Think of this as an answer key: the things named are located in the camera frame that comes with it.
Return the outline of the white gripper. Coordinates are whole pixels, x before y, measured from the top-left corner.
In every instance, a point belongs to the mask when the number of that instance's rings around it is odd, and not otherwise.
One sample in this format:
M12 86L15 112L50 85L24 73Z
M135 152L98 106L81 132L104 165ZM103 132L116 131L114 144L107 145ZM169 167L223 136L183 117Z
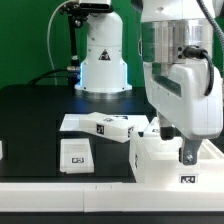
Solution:
M206 62L188 60L168 67L168 76L155 72L154 63L143 63L146 94L157 114L162 140L174 138L173 125L185 136L179 162L195 165L202 141L217 138L223 129L222 78L214 69L211 93Z

